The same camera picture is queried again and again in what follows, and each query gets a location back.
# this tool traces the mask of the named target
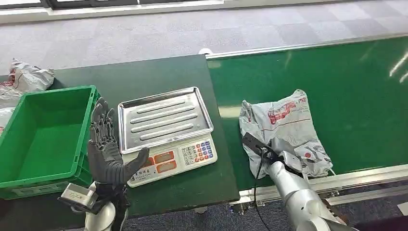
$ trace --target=digital scale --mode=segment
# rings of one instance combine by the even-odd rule
[[[125,164],[150,148],[147,163],[127,182],[130,187],[217,161],[214,127],[197,87],[120,103],[118,118]]]

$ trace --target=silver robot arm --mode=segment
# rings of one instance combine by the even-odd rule
[[[268,166],[268,174],[278,188],[294,230],[356,231],[341,224],[302,177],[285,169],[281,161]]]
[[[278,189],[294,230],[356,231],[337,220],[309,183],[294,174],[299,172],[296,167],[299,163],[285,164],[287,154],[294,156],[294,150],[286,147],[285,142],[271,141],[266,145],[247,132],[242,143],[261,157],[260,166],[264,161],[269,163],[267,172]]]

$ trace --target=white plastic bag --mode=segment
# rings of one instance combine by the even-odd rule
[[[4,131],[7,123],[9,122],[12,114],[14,112],[14,107],[0,108],[0,136]]]
[[[242,135],[249,132],[265,144],[274,138],[288,142],[306,176],[326,176],[333,167],[313,127],[307,96],[302,90],[277,102],[250,104],[243,101],[239,122]],[[245,145],[243,147],[256,177],[261,158]],[[266,167],[266,164],[261,167],[259,178],[267,174]]]
[[[0,82],[0,134],[21,96],[26,92],[46,90],[54,78],[52,69],[40,69],[13,59],[8,81]]]

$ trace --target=stainless steel tray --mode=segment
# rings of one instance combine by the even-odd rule
[[[200,136],[214,127],[197,87],[120,103],[120,153]]]

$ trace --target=green plastic crate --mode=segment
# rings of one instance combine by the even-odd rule
[[[92,183],[87,157],[95,86],[22,96],[0,136],[0,198],[60,192]]]

